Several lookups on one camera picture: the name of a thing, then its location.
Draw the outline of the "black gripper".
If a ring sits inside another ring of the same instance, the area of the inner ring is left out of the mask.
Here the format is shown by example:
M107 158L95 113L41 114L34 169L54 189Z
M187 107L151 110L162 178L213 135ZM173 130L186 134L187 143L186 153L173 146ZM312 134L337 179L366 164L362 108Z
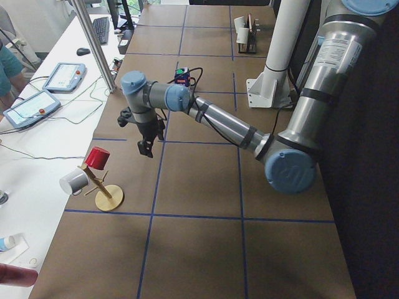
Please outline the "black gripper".
M153 140L156 137L159 140L164 140L164 119L158 119L156 116L154 119L146 123L137 123L137 127L143 136L143 139L137 142L139 153L148 158L153 158Z

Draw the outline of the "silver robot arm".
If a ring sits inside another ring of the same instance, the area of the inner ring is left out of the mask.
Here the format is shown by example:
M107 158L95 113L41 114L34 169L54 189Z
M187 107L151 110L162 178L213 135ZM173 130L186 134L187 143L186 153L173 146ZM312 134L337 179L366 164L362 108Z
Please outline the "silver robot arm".
M363 49L377 36L387 14L397 1L331 1L319 29L317 53L313 56L305 84L296 102L279 97L289 84L283 76L288 58L298 37L304 15L288 19L290 1L283 1L263 72L247 83L248 98L263 109L293 110L286 129L265 133L247 121L224 111L195 94L192 88L174 82L160 83L138 70L121 77L122 92L128 106L118 124L133 123L142 135L139 152L152 155L155 139L162 139L164 126L157 109L182 112L217 132L229 143L253 153L264 166L268 183L284 194L308 190L317 176L320 157L320 131L337 103Z

